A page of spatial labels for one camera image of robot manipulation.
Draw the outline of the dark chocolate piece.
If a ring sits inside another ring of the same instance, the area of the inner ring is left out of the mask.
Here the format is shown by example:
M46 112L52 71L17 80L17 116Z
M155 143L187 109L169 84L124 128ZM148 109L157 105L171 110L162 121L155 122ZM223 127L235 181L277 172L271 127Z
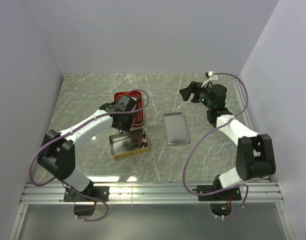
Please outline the dark chocolate piece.
M143 134L134 134L132 136L132 142L136 148L138 147L139 143L142 142L142 139L143 139Z

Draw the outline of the silver tin lid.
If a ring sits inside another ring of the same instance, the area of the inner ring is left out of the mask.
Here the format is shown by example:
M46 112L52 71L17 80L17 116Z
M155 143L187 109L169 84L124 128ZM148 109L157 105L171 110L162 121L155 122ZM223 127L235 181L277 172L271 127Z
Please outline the silver tin lid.
M182 112L164 114L166 136L171 146L190 143L190 135L185 116Z

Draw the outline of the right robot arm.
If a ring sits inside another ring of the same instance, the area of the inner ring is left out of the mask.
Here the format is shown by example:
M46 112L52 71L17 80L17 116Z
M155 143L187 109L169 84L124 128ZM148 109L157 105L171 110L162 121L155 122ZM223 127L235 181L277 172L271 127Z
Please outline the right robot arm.
M223 200L230 194L230 187L276 173L271 137L249 129L226 108L225 86L193 81L179 93L184 101L193 94L191 102L202 103L208 109L207 120L214 130L224 133L237 146L235 167L216 176L213 181L215 198Z

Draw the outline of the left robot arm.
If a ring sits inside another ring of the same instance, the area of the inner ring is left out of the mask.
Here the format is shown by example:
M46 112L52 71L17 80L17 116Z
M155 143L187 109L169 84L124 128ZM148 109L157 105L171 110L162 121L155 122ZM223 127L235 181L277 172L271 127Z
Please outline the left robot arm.
M50 130L44 136L43 150L37 156L37 163L55 179L74 188L82 201L90 200L95 197L94 183L76 167L77 148L106 129L130 131L137 107L135 98L123 95L118 101L103 104L73 127L60 132Z

